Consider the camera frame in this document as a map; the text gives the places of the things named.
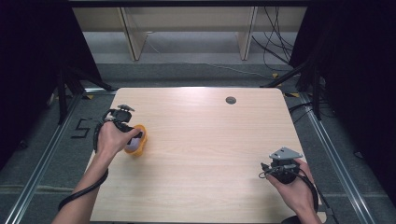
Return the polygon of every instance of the gray floor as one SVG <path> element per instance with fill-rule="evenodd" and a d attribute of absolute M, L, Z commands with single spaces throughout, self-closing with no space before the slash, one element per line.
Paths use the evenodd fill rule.
<path fill-rule="evenodd" d="M 285 73 L 266 67 L 263 63 L 262 49 L 254 42 L 248 60 L 241 61 L 236 38 L 232 33 L 149 34 L 147 45 L 138 62 L 130 60 L 125 37 L 121 33 L 86 33 L 85 36 L 104 82 L 117 87 L 257 88 L 271 81 L 273 73 Z M 283 36 L 288 42 L 293 43 L 295 34 Z M 264 43 L 262 34 L 255 34 L 255 37 Z M 283 52 L 274 46 L 270 48 L 278 54 Z M 265 60 L 272 68 L 290 69 L 269 54 L 265 55 Z M 297 80 L 298 77 L 292 78 L 279 88 L 285 93 L 296 92 L 294 84 Z M 91 83 L 84 85 L 94 87 Z M 87 138 L 71 138 L 81 135 L 81 131 L 75 130 L 77 123 L 82 118 L 97 119 L 98 113 L 101 113 L 98 111 L 108 109 L 113 97 L 111 94 L 95 94 L 91 100 L 84 99 L 79 102 L 21 223 L 49 223 L 56 215 L 58 202 L 76 185 L 91 155 L 87 148 L 92 148 L 90 134 L 95 123 L 83 122 L 83 127 L 91 129 Z M 285 100 L 288 107 L 302 102 L 299 97 L 286 97 Z M 43 112 L 40 121 L 26 137 L 29 147 L 16 151 L 0 172 L 0 221 L 7 217 L 57 128 L 59 108 L 55 103 Z M 353 155 L 353 143 L 337 118 L 334 118 L 332 110 L 325 104 L 321 107 L 322 124 L 370 212 L 375 216 L 376 223 L 395 223 L 395 207 L 364 160 Z M 295 128 L 316 184 L 339 223 L 360 223 L 326 150 L 306 115 L 305 108 L 296 110 L 291 117 L 296 122 Z M 329 216 L 327 223 L 335 223 L 333 217 Z"/>

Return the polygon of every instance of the hand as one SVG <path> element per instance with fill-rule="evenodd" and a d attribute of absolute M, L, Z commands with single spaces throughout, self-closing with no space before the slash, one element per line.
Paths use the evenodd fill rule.
<path fill-rule="evenodd" d="M 306 173 L 308 179 L 314 183 L 308 164 L 299 159 L 295 159 L 295 161 L 300 164 L 300 169 Z M 301 178 L 297 177 L 288 185 L 282 184 L 272 175 L 268 175 L 266 178 L 272 185 L 274 185 L 279 194 L 282 196 L 285 204 L 296 213 L 302 223 L 321 223 L 314 209 L 312 192 Z"/>
<path fill-rule="evenodd" d="M 128 133 L 123 133 L 113 122 L 105 122 L 99 132 L 97 153 L 113 158 L 125 148 L 131 138 L 139 133 L 140 129 L 132 129 Z"/>

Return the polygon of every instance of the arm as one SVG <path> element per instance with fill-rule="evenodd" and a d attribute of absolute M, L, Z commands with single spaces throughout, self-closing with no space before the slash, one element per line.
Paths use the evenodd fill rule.
<path fill-rule="evenodd" d="M 296 161 L 300 163 L 300 169 L 306 173 L 309 180 L 313 183 L 308 164 L 298 159 Z M 297 177 L 293 182 L 284 185 L 271 175 L 266 178 L 277 189 L 285 204 L 296 213 L 301 223 L 321 223 L 314 209 L 311 190 L 302 179 Z"/>
<path fill-rule="evenodd" d="M 73 193 L 85 189 L 99 180 L 116 154 L 139 132 L 140 130 L 133 129 L 128 133 L 123 133 L 112 122 L 106 122 L 99 132 L 97 153 Z M 99 188 L 94 189 L 66 204 L 53 219 L 52 223 L 90 223 L 98 191 Z"/>

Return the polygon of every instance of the orange object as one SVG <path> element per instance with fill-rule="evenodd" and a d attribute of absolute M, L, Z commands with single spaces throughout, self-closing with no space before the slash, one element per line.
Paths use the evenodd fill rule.
<path fill-rule="evenodd" d="M 128 150 L 125 148 L 124 151 L 130 155 L 138 157 L 143 154 L 143 147 L 145 147 L 145 144 L 148 141 L 148 132 L 146 131 L 145 126 L 143 126 L 141 124 L 135 125 L 134 128 L 140 129 L 143 132 L 143 136 L 140 140 L 139 147 L 137 148 L 137 150 L 134 150 L 134 151 L 131 151 L 131 150 Z"/>

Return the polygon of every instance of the wooden table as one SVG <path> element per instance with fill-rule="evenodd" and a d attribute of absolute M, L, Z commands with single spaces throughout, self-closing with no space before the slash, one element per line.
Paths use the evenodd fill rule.
<path fill-rule="evenodd" d="M 259 178 L 270 153 L 303 153 L 280 90 L 120 89 L 111 108 L 121 104 L 135 109 L 129 125 L 145 125 L 148 142 L 141 157 L 121 152 L 112 162 L 92 221 L 274 223 L 294 215 Z"/>

